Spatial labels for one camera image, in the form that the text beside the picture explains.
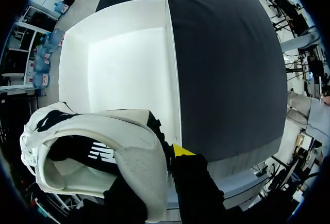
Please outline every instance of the plastic bottle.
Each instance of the plastic bottle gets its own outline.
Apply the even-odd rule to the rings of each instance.
[[[48,49],[49,52],[53,52],[58,48],[58,46],[50,44],[48,39],[48,36],[40,38],[41,44],[44,48]]]
[[[35,72],[32,76],[32,84],[35,88],[44,88],[50,84],[50,75],[48,73]]]
[[[63,3],[62,1],[60,1],[59,3],[55,3],[54,5],[55,5],[54,8],[55,11],[57,11],[60,14],[65,14],[69,9],[69,6]]]
[[[45,48],[43,45],[36,47],[36,56],[39,56],[41,59],[50,59],[53,52],[50,52],[49,49]]]
[[[52,33],[47,33],[48,42],[55,46],[62,47],[63,39],[64,39],[64,31],[56,28]]]
[[[41,59],[36,56],[34,60],[33,70],[35,72],[48,73],[51,69],[51,61],[48,58]]]

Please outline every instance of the yellow tag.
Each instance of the yellow tag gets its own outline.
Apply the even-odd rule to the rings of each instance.
[[[175,157],[177,156],[181,156],[181,155],[195,155],[194,153],[176,145],[176,144],[173,144],[173,148],[174,148],[174,154],[175,154]]]

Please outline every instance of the dark gray fabric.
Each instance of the dark gray fabric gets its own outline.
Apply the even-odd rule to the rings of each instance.
[[[100,0],[97,10],[131,0]],[[281,48],[258,0],[169,0],[183,147],[216,161],[279,138],[286,114]]]

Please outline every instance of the white cardboard box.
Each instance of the white cardboard box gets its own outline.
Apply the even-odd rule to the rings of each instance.
[[[135,0],[90,15],[63,41],[59,97],[77,113],[149,109],[181,145],[179,85],[168,0]]]

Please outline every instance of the hand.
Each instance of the hand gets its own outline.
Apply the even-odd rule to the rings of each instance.
[[[321,103],[330,106],[330,96],[323,97]]]

